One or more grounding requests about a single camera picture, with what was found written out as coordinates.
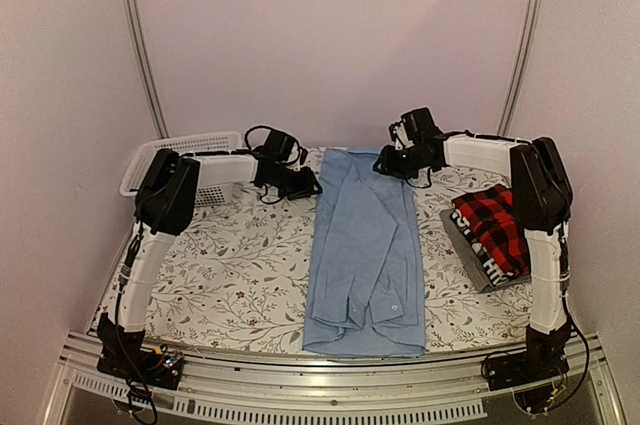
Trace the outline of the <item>light blue long sleeve shirt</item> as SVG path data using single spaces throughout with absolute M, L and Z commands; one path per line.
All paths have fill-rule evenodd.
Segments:
M 376 173 L 369 150 L 328 148 L 319 181 L 302 348 L 338 357 L 426 351 L 413 190 Z

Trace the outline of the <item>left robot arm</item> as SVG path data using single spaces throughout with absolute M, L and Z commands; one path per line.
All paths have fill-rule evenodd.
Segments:
M 135 188 L 134 226 L 118 276 L 115 304 L 101 313 L 97 335 L 111 348 L 111 364 L 128 379 L 148 371 L 148 357 L 136 344 L 144 338 L 148 302 L 165 255 L 194 216 L 208 188 L 236 183 L 277 191 L 275 204 L 319 195 L 322 186 L 305 164 L 308 151 L 290 134 L 266 126 L 265 141 L 236 148 L 171 145 L 158 149 Z

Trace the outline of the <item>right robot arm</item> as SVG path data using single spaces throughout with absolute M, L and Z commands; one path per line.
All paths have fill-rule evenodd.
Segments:
M 572 328 L 566 295 L 573 192 L 555 142 L 549 137 L 529 141 L 470 131 L 443 132 L 427 108 L 403 114 L 390 125 L 389 135 L 390 144 L 381 149 L 373 165 L 379 174 L 411 182 L 422 170 L 468 167 L 508 181 L 512 210 L 529 250 L 533 290 L 527 351 L 518 357 L 516 367 L 524 380 L 539 380 L 554 367 Z

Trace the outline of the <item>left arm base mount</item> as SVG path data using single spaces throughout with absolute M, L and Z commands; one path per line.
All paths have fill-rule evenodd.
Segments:
M 102 343 L 99 372 L 139 384 L 142 378 L 152 387 L 178 389 L 184 367 L 180 352 L 169 350 L 166 345 L 144 349 L 144 332 L 99 331 L 98 338 Z

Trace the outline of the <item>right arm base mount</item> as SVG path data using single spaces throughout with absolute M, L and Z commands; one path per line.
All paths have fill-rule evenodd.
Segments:
M 564 347 L 571 336 L 565 324 L 559 330 L 544 334 L 530 326 L 526 328 L 526 349 L 523 352 L 496 352 L 487 355 L 481 364 L 481 375 L 491 391 L 531 385 L 546 380 L 545 385 L 523 389 L 514 396 L 516 405 L 525 413 L 547 413 L 566 388 L 569 364 Z

